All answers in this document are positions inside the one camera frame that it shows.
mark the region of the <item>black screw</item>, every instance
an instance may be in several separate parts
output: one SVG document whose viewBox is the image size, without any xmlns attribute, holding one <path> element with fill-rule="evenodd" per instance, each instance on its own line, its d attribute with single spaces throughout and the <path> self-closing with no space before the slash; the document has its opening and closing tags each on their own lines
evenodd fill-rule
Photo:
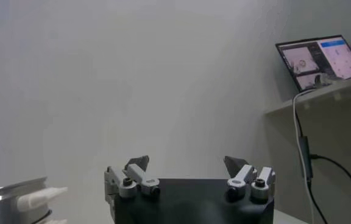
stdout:
<svg viewBox="0 0 351 224">
<path fill-rule="evenodd" d="M 256 187 L 265 187 L 265 180 L 256 179 L 256 180 L 255 180 L 255 186 L 256 186 Z"/>
<path fill-rule="evenodd" d="M 130 186 L 131 184 L 132 184 L 132 179 L 131 178 L 129 178 L 129 177 L 127 177 L 127 178 L 124 178 L 123 180 L 122 180 L 122 185 L 124 185 L 124 186 Z"/>
<path fill-rule="evenodd" d="M 151 196 L 153 196 L 154 198 L 159 197 L 160 193 L 161 193 L 161 190 L 159 189 L 159 187 L 154 187 L 151 189 Z"/>
<path fill-rule="evenodd" d="M 238 190 L 235 187 L 230 187 L 227 191 L 228 198 L 232 200 L 236 200 L 238 198 Z"/>
</svg>

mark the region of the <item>white nozzle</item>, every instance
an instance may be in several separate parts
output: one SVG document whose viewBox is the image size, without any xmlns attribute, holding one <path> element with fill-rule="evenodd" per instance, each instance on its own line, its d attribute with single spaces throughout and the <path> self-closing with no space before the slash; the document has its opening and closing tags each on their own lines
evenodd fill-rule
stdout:
<svg viewBox="0 0 351 224">
<path fill-rule="evenodd" d="M 60 194 L 66 192 L 67 189 L 67 187 L 49 187 L 40 191 L 20 196 L 17 199 L 17 209 L 20 212 L 25 212 L 35 208 L 39 208 L 40 206 L 47 204 Z"/>
</svg>

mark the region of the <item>table surface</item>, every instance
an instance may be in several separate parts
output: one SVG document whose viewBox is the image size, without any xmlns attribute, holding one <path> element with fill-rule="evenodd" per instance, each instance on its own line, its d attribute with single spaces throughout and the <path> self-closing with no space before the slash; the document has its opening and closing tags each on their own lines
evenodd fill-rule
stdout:
<svg viewBox="0 0 351 224">
<path fill-rule="evenodd" d="M 307 224 L 307 223 L 275 209 L 273 224 Z"/>
</svg>

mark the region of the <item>laptop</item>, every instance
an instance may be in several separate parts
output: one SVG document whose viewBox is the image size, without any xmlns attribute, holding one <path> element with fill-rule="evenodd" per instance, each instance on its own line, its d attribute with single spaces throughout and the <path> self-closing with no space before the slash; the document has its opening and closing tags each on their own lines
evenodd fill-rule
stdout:
<svg viewBox="0 0 351 224">
<path fill-rule="evenodd" d="M 342 35 L 276 44 L 299 91 L 315 87 L 321 75 L 351 78 L 351 48 Z"/>
</svg>

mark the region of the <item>black object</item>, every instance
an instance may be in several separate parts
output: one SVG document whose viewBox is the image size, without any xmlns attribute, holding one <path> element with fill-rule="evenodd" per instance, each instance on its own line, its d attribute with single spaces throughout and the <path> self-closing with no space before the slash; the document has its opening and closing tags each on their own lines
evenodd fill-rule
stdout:
<svg viewBox="0 0 351 224">
<path fill-rule="evenodd" d="M 238 159 L 231 156 L 224 157 L 224 164 L 227 168 L 227 171 L 230 174 L 231 178 L 234 178 L 239 171 L 241 171 L 244 165 L 248 165 L 249 163 L 244 159 Z"/>
<path fill-rule="evenodd" d="M 349 173 L 349 171 L 347 171 L 347 169 L 345 169 L 345 167 L 343 167 L 342 165 L 340 165 L 338 162 L 330 159 L 330 158 L 327 158 L 325 156 L 319 156 L 317 154 L 311 154 L 311 159 L 324 159 L 324 160 L 327 160 L 331 163 L 333 163 L 334 165 L 338 166 L 339 168 L 341 168 L 345 173 L 346 175 L 351 179 L 351 174 Z"/>
<path fill-rule="evenodd" d="M 234 202 L 240 199 L 238 196 L 238 190 L 235 187 L 229 187 L 226 194 L 227 200 L 230 202 Z"/>
<path fill-rule="evenodd" d="M 256 180 L 255 180 L 255 185 L 256 185 L 257 187 L 265 187 L 265 180 L 256 179 Z"/>
<path fill-rule="evenodd" d="M 127 167 L 129 164 L 136 164 L 138 167 L 140 167 L 142 170 L 146 171 L 147 166 L 149 164 L 150 158 L 149 156 L 141 156 L 137 158 L 132 158 L 128 161 L 128 163 L 124 166 L 124 169 L 127 170 Z"/>
<path fill-rule="evenodd" d="M 311 181 L 308 182 L 308 191 L 310 192 L 310 196 L 311 196 L 312 202 L 314 203 L 315 208 L 318 211 L 319 215 L 321 215 L 324 224 L 328 224 L 326 218 L 324 217 L 324 215 L 322 213 L 322 210 L 319 208 L 319 205 L 317 205 L 317 203 L 316 203 L 316 200 L 314 198 L 314 194 L 312 194 Z"/>
<path fill-rule="evenodd" d="M 161 196 L 151 200 L 115 197 L 115 223 L 121 224 L 272 224 L 274 198 L 250 200 L 250 186 L 241 200 L 226 199 L 227 180 L 160 179 Z"/>
<path fill-rule="evenodd" d="M 133 183 L 133 180 L 129 177 L 123 179 L 123 181 L 122 181 L 122 185 L 124 185 L 124 186 L 130 186 L 132 183 Z"/>
<path fill-rule="evenodd" d="M 310 159 L 310 148 L 308 146 L 308 138 L 307 136 L 301 136 L 299 138 L 300 144 L 300 151 L 302 152 L 303 159 L 304 159 L 304 166 L 305 166 L 305 176 L 308 180 L 313 178 L 313 171 L 311 166 L 311 159 Z"/>
<path fill-rule="evenodd" d="M 295 111 L 295 115 L 296 115 L 296 120 L 297 120 L 297 124 L 299 127 L 300 136 L 302 137 L 303 136 L 303 128 L 300 124 L 299 115 L 297 114 L 297 111 Z"/>
<path fill-rule="evenodd" d="M 160 194 L 161 194 L 161 189 L 159 187 L 154 187 L 151 190 L 151 197 L 153 198 L 158 198 Z"/>
</svg>

